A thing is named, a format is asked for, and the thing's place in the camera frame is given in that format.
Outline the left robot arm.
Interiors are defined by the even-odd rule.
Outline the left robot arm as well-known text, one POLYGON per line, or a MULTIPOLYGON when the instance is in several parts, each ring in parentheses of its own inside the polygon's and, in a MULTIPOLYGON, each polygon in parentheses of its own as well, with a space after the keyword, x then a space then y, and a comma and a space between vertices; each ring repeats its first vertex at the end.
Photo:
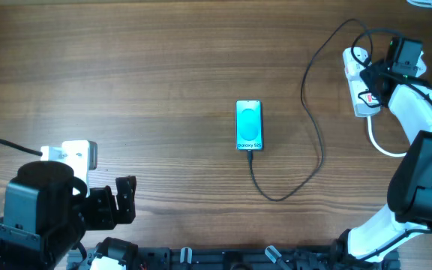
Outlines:
POLYGON ((134 176, 115 180, 111 188, 88 188, 74 170, 57 161, 35 161, 21 166, 5 192, 0 217, 0 269, 54 269, 70 251, 81 260, 69 269, 89 267, 108 257, 132 269, 138 247, 105 238, 89 253, 81 240, 88 231, 113 230, 135 218, 134 176))

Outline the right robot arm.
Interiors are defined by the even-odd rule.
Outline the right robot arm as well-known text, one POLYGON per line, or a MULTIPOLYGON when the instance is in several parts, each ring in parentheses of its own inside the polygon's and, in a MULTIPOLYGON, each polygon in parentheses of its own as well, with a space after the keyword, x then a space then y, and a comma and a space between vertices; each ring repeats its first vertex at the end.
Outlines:
POLYGON ((355 114, 371 117, 386 107, 397 118, 410 147, 388 186, 387 203, 361 226, 347 230, 331 250, 333 264, 369 266, 408 240, 432 234, 432 86, 422 43, 394 37, 385 58, 372 62, 361 47, 343 51, 355 114))

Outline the turquoise screen smartphone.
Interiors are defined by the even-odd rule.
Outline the turquoise screen smartphone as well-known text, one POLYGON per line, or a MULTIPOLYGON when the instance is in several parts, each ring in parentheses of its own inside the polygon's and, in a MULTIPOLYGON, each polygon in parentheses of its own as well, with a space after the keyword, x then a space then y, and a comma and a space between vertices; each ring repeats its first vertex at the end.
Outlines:
POLYGON ((262 104, 259 100, 235 103, 235 145, 240 151, 263 149, 262 104))

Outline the white power strip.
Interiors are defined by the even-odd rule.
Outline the white power strip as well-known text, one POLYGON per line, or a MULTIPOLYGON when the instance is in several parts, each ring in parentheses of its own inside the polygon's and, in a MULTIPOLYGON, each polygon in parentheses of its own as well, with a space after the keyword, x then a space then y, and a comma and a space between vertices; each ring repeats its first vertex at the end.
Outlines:
POLYGON ((368 90, 360 77, 360 72, 363 71, 365 67, 353 58, 350 47, 343 51, 343 63, 355 116, 366 118, 376 115, 380 111, 380 107, 369 108, 357 97, 358 93, 368 90))

